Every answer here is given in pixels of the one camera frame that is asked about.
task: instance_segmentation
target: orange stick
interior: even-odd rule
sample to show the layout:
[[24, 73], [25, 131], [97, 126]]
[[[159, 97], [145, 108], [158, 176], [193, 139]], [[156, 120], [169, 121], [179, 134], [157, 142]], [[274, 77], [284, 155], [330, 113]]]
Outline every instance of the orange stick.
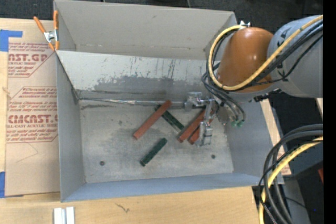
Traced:
[[[58, 11], [57, 10], [54, 11], [54, 29], [55, 29], [55, 32], [58, 30]], [[55, 49], [56, 50], [59, 49], [59, 40], [55, 41]]]
[[138, 140], [145, 132], [162, 116], [162, 114], [172, 105], [170, 100], [164, 102], [133, 134], [134, 138]]
[[200, 127], [197, 128], [197, 130], [193, 133], [193, 135], [188, 139], [190, 144], [194, 144], [197, 139], [200, 137]]
[[201, 123], [201, 121], [203, 121], [203, 117], [205, 114], [205, 110], [203, 110], [198, 117], [196, 118], [196, 120], [194, 120], [188, 127], [187, 129], [180, 135], [180, 137], [177, 139], [179, 142], [183, 142], [184, 140], [186, 140], [187, 138], [189, 138], [198, 128], [199, 124]]

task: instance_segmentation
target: black cable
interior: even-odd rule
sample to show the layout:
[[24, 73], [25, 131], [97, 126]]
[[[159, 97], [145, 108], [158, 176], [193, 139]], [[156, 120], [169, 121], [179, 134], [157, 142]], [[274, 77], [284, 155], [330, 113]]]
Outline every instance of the black cable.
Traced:
[[318, 34], [319, 32], [323, 31], [323, 20], [316, 24], [314, 27], [309, 28], [307, 32], [305, 32], [294, 44], [291, 45], [289, 49], [287, 49], [282, 55], [277, 57], [273, 63], [268, 65], [265, 70], [259, 74], [254, 80], [252, 80], [248, 85], [257, 83], [268, 74], [270, 74], [280, 63], [282, 63], [286, 58], [289, 57], [297, 48], [299, 48], [302, 44], [304, 44], [307, 40], [312, 38], [314, 35]]
[[[269, 152], [268, 156], [266, 157], [265, 166], [264, 166], [264, 171], [265, 172], [264, 172], [264, 175], [261, 178], [261, 181], [264, 180], [265, 182], [267, 182], [268, 181], [268, 175], [267, 175], [267, 173], [271, 169], [273, 169], [276, 166], [277, 163], [280, 162], [280, 159], [278, 159], [278, 160], [275, 159], [276, 161], [274, 161], [273, 164], [266, 169], [267, 164], [269, 163], [270, 158], [272, 157], [272, 155], [273, 156], [277, 156], [278, 155], [278, 151], [279, 151], [280, 147], [283, 144], [285, 144], [285, 143], [287, 143], [289, 141], [292, 141], [294, 139], [297, 139], [297, 138], [307, 137], [307, 136], [312, 136], [312, 135], [314, 136], [314, 135], [316, 135], [316, 131], [319, 132], [319, 133], [321, 132], [320, 129], [321, 129], [321, 125], [312, 125], [312, 126], [309, 126], [309, 127], [304, 127], [304, 128], [299, 128], [297, 130], [293, 130], [293, 132], [288, 133], [286, 136], [284, 136], [282, 138], [282, 140], [280, 140], [279, 143], [273, 147], [273, 149]], [[311, 141], [305, 140], [303, 142], [303, 144], [310, 143], [310, 142]], [[270, 192], [268, 192], [268, 189], [265, 189], [265, 192], [266, 192], [266, 195], [270, 197]]]
[[[220, 63], [216, 64], [215, 66], [213, 66], [213, 69], [217, 69]], [[201, 80], [204, 84], [204, 86], [207, 88], [208, 91], [210, 91], [214, 96], [216, 96], [217, 98], [219, 98], [222, 102], [226, 103], [230, 109], [232, 110], [232, 112], [235, 114], [236, 120], [238, 121], [239, 115], [235, 112], [235, 109], [231, 106], [229, 102], [231, 102], [232, 104], [234, 104], [239, 111], [242, 114], [242, 121], [245, 120], [246, 115], [245, 115], [245, 111], [243, 110], [243, 108], [236, 102], [234, 101], [231, 97], [229, 97], [228, 95], [226, 95], [223, 90], [221, 90], [220, 88], [218, 88], [216, 85], [207, 83], [206, 79], [210, 80], [209, 78], [209, 70], [208, 70], [208, 64], [206, 64], [206, 72], [202, 75]]]
[[323, 36], [318, 37], [296, 60], [296, 62], [293, 64], [293, 66], [289, 69], [289, 71], [283, 76], [281, 77], [281, 79], [276, 79], [276, 80], [270, 80], [270, 81], [264, 81], [264, 82], [258, 82], [258, 83], [252, 83], [250, 82], [248, 85], [242, 87], [240, 90], [245, 89], [245, 88], [249, 88], [249, 87], [253, 87], [253, 86], [258, 86], [258, 85], [264, 85], [264, 84], [271, 84], [271, 83], [275, 83], [281, 80], [284, 80], [285, 78], [287, 78], [295, 69], [295, 67], [299, 64], [300, 60], [311, 50], [311, 48], [313, 46], [316, 45], [317, 42], [320, 41], [320, 39]]
[[[298, 129], [295, 129], [291, 132], [289, 132], [287, 135], [285, 135], [273, 148], [272, 150], [269, 152], [269, 154], [266, 157], [265, 160], [265, 164], [264, 164], [264, 174], [261, 177], [261, 180], [259, 182], [259, 186], [261, 185], [261, 182], [264, 181], [265, 183], [265, 193], [266, 193], [266, 197], [268, 199], [268, 202], [271, 204], [273, 211], [275, 212], [275, 214], [277, 215], [277, 217], [283, 222], [283, 223], [292, 223], [291, 220], [289, 220], [288, 222], [284, 219], [284, 217], [281, 215], [280, 211], [278, 210], [272, 196], [270, 193], [268, 186], [268, 173], [270, 172], [270, 170], [274, 169], [276, 167], [276, 164], [278, 164], [280, 162], [280, 159], [276, 159], [277, 155], [278, 155], [278, 151], [281, 148], [281, 146], [285, 143], [288, 143], [289, 141], [298, 139], [298, 138], [302, 138], [302, 137], [311, 137], [311, 136], [322, 136], [323, 135], [323, 125], [322, 124], [316, 124], [316, 125], [309, 125], [309, 126], [304, 126], [304, 127], [300, 127]], [[303, 144], [306, 143], [311, 143], [312, 141], [308, 141], [305, 140], [303, 142]], [[268, 164], [271, 160], [271, 158], [273, 158], [273, 164], [271, 166], [268, 167]]]

